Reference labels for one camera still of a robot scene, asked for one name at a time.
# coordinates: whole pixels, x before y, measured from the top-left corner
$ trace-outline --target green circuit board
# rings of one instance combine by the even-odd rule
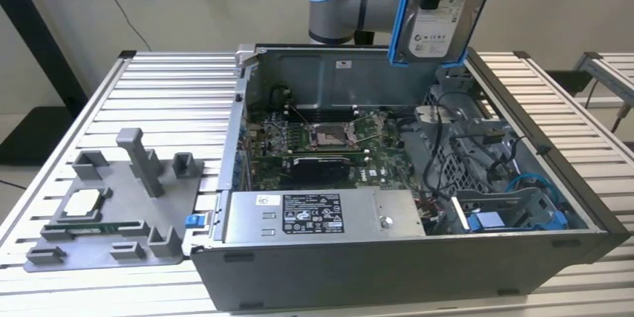
[[[417,189],[412,163],[394,121],[381,112],[361,112],[351,122],[289,123],[269,118],[251,122],[253,189]],[[351,167],[347,180],[294,186],[290,167],[298,158],[343,157]]]

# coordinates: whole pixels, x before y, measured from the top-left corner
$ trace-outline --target aluminum rail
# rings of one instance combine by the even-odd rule
[[[624,102],[634,105],[634,53],[586,52],[574,69],[592,74]]]
[[[633,153],[530,59],[481,53],[513,95],[634,232]],[[229,316],[210,300],[191,261],[179,265],[27,273],[26,253],[75,176],[83,148],[110,160],[119,128],[143,128],[162,158],[191,151],[206,161],[197,210],[215,207],[218,169],[237,77],[233,53],[138,53],[119,59],[87,108],[0,226],[0,313],[10,316]],[[529,296],[258,316],[632,316],[634,238],[593,265],[568,267]]]

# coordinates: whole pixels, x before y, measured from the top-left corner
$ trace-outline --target warning label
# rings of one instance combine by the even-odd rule
[[[285,195],[283,231],[287,234],[343,233],[339,195]]]

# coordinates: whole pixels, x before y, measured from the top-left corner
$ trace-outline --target motherboard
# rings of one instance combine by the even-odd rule
[[[253,113],[249,123],[253,188],[420,191],[414,167],[389,111]]]

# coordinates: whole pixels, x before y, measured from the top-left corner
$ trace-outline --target blue connector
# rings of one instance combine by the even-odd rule
[[[206,216],[205,215],[189,215],[186,218],[186,229],[205,228]]]

